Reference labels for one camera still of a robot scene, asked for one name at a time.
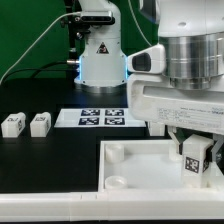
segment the white cable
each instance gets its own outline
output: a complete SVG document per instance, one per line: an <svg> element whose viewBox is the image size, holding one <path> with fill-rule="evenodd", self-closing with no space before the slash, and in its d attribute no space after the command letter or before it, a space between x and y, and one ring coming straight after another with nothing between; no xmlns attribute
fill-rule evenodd
<svg viewBox="0 0 224 224"><path fill-rule="evenodd" d="M137 28L138 28L138 30L139 30L139 32L140 32L142 38L143 38L143 39L145 40L145 42L151 47L152 44L149 43L149 41L146 39L144 33L142 32L142 30L141 30L141 28L140 28L140 26L139 26L139 24L138 24L138 21L137 21L137 19L136 19L136 16L135 16L135 13L134 13L132 4L131 4L131 0L128 0L128 4L129 4L129 8L130 8L130 11L131 11L131 14L132 14L132 18L133 18L133 20L135 21L135 24L136 24L136 26L137 26Z"/></svg>
<svg viewBox="0 0 224 224"><path fill-rule="evenodd" d="M23 55L13 64L2 76L0 80L0 86L2 84L2 81L4 80L5 76L16 66L19 64L19 62L29 53L29 51L40 41L40 39L54 26L55 23L57 23L60 19L66 17L66 16L76 16L80 15L80 12L73 12L73 13L67 13L60 17L58 17L51 25L34 41L34 43L23 53Z"/></svg>

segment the small white block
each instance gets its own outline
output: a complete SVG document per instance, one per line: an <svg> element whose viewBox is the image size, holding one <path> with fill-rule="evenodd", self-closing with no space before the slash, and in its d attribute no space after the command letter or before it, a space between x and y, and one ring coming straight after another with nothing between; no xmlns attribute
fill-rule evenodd
<svg viewBox="0 0 224 224"><path fill-rule="evenodd" d="M203 188L208 185L209 164L206 150L214 144L209 138L192 135L183 144L182 181L186 186Z"/></svg>
<svg viewBox="0 0 224 224"><path fill-rule="evenodd" d="M25 128L24 113L10 114L1 124L3 138L17 138Z"/></svg>
<svg viewBox="0 0 224 224"><path fill-rule="evenodd" d="M106 145L106 160L109 163L120 163L124 160L124 146L120 144Z"/></svg>
<svg viewBox="0 0 224 224"><path fill-rule="evenodd" d="M51 115L47 112L36 114L30 123L31 137L46 137L51 128Z"/></svg>
<svg viewBox="0 0 224 224"><path fill-rule="evenodd" d="M165 124L148 122L150 136L164 136L165 135Z"/></svg>

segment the black table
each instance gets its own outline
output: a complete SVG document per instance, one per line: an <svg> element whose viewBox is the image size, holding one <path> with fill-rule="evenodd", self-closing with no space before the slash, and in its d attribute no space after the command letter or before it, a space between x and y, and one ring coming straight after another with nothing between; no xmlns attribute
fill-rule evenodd
<svg viewBox="0 0 224 224"><path fill-rule="evenodd" d="M0 87L0 123L11 113L23 112L26 114L26 128L17 139L3 139L0 131L0 193L97 191L100 142L149 139L146 128L56 129L52 126L46 138L31 138L29 124L36 113L50 112L54 125L62 108L126 107L125 90L110 95L90 94L75 90L66 79L18 79L6 82ZM127 223L137 224L140 221Z"/></svg>

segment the blue light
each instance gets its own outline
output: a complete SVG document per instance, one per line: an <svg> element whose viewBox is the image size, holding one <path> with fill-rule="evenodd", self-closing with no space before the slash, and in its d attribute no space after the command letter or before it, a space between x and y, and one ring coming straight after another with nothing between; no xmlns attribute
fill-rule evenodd
<svg viewBox="0 0 224 224"><path fill-rule="evenodd" d="M128 57L127 56L125 58L125 63L126 63L126 65L125 65L126 79L128 79Z"/></svg>
<svg viewBox="0 0 224 224"><path fill-rule="evenodd" d="M79 80L82 79L82 56L79 57Z"/></svg>

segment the green wall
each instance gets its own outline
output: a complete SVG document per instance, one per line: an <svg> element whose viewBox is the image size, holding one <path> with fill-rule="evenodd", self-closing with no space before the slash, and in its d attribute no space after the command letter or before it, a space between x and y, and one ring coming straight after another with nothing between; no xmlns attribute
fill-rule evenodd
<svg viewBox="0 0 224 224"><path fill-rule="evenodd" d="M122 50L126 55L147 47L137 31L127 0L111 0L122 15ZM132 0L139 24L148 40L157 42L157 27L138 12L138 0ZM63 0L1 0L0 1L0 77L15 63L24 51L58 16L65 13ZM38 68L52 61L68 57L67 29L56 24L31 52L15 67ZM23 72L17 77L27 77L32 72ZM52 73L53 77L63 76Z"/></svg>

